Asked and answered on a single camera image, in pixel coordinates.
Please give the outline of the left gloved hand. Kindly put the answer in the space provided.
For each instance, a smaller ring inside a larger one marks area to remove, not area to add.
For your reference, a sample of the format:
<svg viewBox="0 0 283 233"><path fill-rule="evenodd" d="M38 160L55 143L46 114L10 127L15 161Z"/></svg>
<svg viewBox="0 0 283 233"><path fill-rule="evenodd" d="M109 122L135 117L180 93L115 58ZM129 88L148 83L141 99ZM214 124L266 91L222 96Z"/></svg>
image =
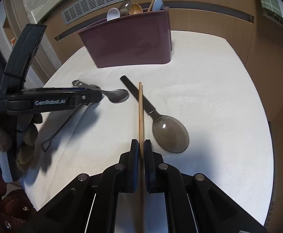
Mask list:
<svg viewBox="0 0 283 233"><path fill-rule="evenodd" d="M15 163L22 172L30 168L35 152L35 142L38 137L36 125L43 121L41 114L23 115L21 122L17 124L16 146L13 146L12 135L9 134L7 118L0 118L0 152L16 149Z"/></svg>

